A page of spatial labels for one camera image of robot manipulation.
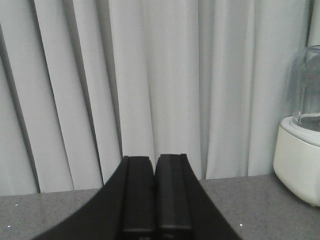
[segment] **speckled countertop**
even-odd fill
[[[320,207],[299,200],[275,175],[200,182],[243,240],[320,240]],[[97,191],[0,196],[0,239],[29,240],[79,209]]]

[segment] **black plastic piece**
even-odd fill
[[[128,157],[102,189],[73,215],[33,240],[114,240],[119,235]]]
[[[192,226],[180,155],[162,154],[155,169],[159,240],[192,240]]]
[[[149,157],[129,157],[121,240],[155,239],[154,171]]]
[[[200,185],[187,155],[180,158],[194,240],[241,240]]]

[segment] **clear glass jar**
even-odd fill
[[[320,132],[320,45],[305,47],[294,55],[290,81],[294,88],[293,122]]]

